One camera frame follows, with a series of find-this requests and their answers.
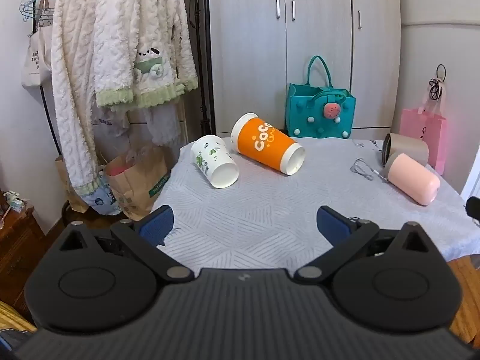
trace white tote bag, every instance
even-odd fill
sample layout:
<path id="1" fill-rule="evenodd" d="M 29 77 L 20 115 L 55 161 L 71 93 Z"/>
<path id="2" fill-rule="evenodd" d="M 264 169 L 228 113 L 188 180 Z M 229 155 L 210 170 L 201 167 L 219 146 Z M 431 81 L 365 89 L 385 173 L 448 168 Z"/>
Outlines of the white tote bag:
<path id="1" fill-rule="evenodd" d="M 37 12 L 38 17 L 44 9 L 50 9 L 49 0 L 40 0 Z M 51 47 L 52 26 L 51 22 L 39 21 L 37 32 L 30 36 L 27 56 L 22 69 L 22 86 L 38 87 L 51 77 Z"/>

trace teal felt bag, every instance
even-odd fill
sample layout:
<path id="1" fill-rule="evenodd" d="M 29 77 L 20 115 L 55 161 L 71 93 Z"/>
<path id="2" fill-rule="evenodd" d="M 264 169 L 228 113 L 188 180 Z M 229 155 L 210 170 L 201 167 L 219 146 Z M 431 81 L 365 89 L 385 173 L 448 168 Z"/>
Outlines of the teal felt bag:
<path id="1" fill-rule="evenodd" d="M 315 59 L 325 67 L 328 86 L 310 85 L 310 70 Z M 330 71 L 319 55 L 308 65 L 307 83 L 290 84 L 286 99 L 285 121 L 290 137 L 348 138 L 352 131 L 356 99 L 346 89 L 334 88 Z"/>

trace pink gift bag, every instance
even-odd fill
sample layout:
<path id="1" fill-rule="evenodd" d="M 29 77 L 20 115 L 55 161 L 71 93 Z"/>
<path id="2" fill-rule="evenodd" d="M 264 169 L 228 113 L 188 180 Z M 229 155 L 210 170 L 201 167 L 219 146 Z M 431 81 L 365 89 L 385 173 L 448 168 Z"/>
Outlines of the pink gift bag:
<path id="1" fill-rule="evenodd" d="M 447 120 L 442 116 L 442 103 L 446 99 L 446 89 L 442 80 L 438 78 L 432 80 L 438 81 L 441 90 L 441 95 L 438 100 L 435 100 L 433 110 L 425 110 L 427 102 L 431 100 L 430 91 L 427 91 L 419 108 L 402 110 L 399 133 L 406 137 L 424 140 L 429 150 L 428 163 L 442 175 L 447 157 Z M 438 114 L 435 113 L 437 104 L 440 104 Z"/>

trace brown paper bag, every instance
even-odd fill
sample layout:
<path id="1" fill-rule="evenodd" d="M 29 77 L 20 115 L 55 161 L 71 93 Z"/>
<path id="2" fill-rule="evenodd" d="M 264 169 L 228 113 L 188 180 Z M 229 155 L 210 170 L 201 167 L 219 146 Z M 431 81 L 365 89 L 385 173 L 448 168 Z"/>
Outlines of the brown paper bag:
<path id="1" fill-rule="evenodd" d="M 88 210 L 88 204 L 85 203 L 80 196 L 77 195 L 74 188 L 71 186 L 70 179 L 67 173 L 67 167 L 63 162 L 62 156 L 58 157 L 55 160 L 55 166 L 57 167 L 58 175 L 60 180 L 67 192 L 67 199 L 70 202 L 71 209 L 76 212 L 81 212 L 82 214 Z"/>
<path id="2" fill-rule="evenodd" d="M 118 175 L 110 175 L 114 169 L 127 167 L 127 153 L 124 153 L 105 168 L 113 194 L 123 212 L 134 221 L 143 219 L 152 210 L 158 193 L 170 178 L 165 156 L 161 147 L 144 147 L 135 164 Z"/>

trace wardrobe door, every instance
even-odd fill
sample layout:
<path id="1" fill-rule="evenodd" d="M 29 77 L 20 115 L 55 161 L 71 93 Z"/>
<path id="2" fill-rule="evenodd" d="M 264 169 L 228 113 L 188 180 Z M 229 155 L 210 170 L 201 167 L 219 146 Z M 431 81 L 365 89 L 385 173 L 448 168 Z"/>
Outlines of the wardrobe door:
<path id="1" fill-rule="evenodd" d="M 286 0 L 286 12 L 288 83 L 305 83 L 311 57 L 321 55 L 330 69 L 333 85 L 350 89 L 351 0 Z M 312 69 L 310 83 L 327 83 L 319 60 Z"/>
<path id="2" fill-rule="evenodd" d="M 400 0 L 353 0 L 353 126 L 391 127 L 400 66 Z"/>
<path id="3" fill-rule="evenodd" d="M 217 133 L 247 112 L 275 127 L 285 119 L 285 0 L 210 0 Z"/>

